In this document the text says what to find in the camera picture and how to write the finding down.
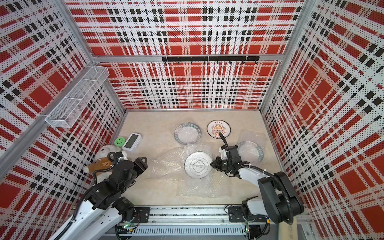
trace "plush bear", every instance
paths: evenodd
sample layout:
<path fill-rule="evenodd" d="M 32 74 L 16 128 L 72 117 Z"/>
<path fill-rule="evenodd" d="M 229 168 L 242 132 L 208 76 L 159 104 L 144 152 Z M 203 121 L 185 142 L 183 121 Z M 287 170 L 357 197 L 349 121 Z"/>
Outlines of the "plush bear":
<path fill-rule="evenodd" d="M 95 170 L 100 169 L 108 169 L 111 167 L 113 162 L 109 161 L 107 158 L 108 153 L 110 152 L 120 152 L 121 147 L 117 147 L 114 145 L 105 145 L 99 149 L 99 151 L 96 153 L 95 159 L 96 162 L 92 163 L 90 165 L 87 165 L 83 168 L 83 171 L 85 173 L 92 174 Z M 109 172 L 99 172 L 96 174 L 97 181 L 101 182 L 104 179 L 108 178 L 109 175 L 112 173 L 112 171 Z"/>
<path fill-rule="evenodd" d="M 107 157 L 107 154 L 110 152 L 120 152 L 121 147 L 117 147 L 114 145 L 105 145 L 99 149 L 99 151 L 96 153 L 95 159 L 101 159 L 103 157 Z"/>

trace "black mounting plate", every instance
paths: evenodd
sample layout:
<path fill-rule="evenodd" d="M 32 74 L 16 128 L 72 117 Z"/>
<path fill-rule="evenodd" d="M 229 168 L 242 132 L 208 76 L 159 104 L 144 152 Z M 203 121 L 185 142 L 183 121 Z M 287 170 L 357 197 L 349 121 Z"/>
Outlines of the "black mounting plate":
<path fill-rule="evenodd" d="M 140 215 L 140 223 L 147 223 L 149 218 L 150 207 L 135 207 L 137 214 Z M 135 217 L 131 223 L 137 223 L 139 221 L 138 217 Z"/>
<path fill-rule="evenodd" d="M 245 222 L 241 206 L 228 207 L 229 222 Z M 260 215 L 254 222 L 265 223 L 265 218 Z"/>

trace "perforated metal panel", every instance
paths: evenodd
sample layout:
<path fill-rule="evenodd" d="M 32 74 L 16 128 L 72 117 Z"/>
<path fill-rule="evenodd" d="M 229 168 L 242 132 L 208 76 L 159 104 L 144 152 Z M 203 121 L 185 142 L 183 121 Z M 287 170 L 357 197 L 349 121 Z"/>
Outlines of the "perforated metal panel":
<path fill-rule="evenodd" d="M 95 55 L 283 53 L 303 0 L 65 0 Z"/>
<path fill-rule="evenodd" d="M 0 6 L 0 155 L 88 63 L 54 1 Z"/>
<path fill-rule="evenodd" d="M 257 109 L 277 65 L 277 61 L 102 64 L 127 109 Z"/>
<path fill-rule="evenodd" d="M 384 237 L 383 1 L 317 1 L 265 117 L 323 239 Z"/>
<path fill-rule="evenodd" d="M 143 236 L 182 236 L 182 235 L 245 235 L 244 225 L 231 226 L 142 226 L 134 230 L 133 235 Z"/>
<path fill-rule="evenodd" d="M 83 167 L 108 144 L 121 113 L 102 86 L 71 129 L 47 127 L 0 182 L 0 239 L 48 239 L 92 176 Z"/>

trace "patterned plate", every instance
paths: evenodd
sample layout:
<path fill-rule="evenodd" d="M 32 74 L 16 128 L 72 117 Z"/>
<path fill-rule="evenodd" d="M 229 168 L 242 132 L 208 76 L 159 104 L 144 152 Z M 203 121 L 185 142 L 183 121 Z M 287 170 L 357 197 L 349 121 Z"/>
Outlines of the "patterned plate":
<path fill-rule="evenodd" d="M 251 141 L 242 141 L 238 145 L 238 152 L 242 161 L 251 164 L 261 163 L 264 158 L 264 152 L 260 145 Z"/>
<path fill-rule="evenodd" d="M 231 127 L 223 120 L 214 120 L 208 124 L 207 132 L 211 137 L 219 139 L 220 136 L 218 133 L 221 132 L 224 137 L 228 137 L 231 133 Z"/>
<path fill-rule="evenodd" d="M 194 152 L 184 163 L 185 172 L 193 178 L 203 178 L 212 170 L 212 158 L 205 152 Z"/>

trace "orange sunburst design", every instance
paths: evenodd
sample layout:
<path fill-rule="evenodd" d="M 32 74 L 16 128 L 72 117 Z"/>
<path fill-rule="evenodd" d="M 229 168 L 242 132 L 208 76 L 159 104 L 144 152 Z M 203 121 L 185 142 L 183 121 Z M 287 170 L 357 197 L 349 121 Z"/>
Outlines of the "orange sunburst design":
<path fill-rule="evenodd" d="M 222 125 L 214 125 L 212 128 L 211 128 L 211 132 L 216 135 L 216 136 L 219 136 L 219 132 L 221 132 L 223 135 L 225 134 L 225 127 L 223 127 Z"/>

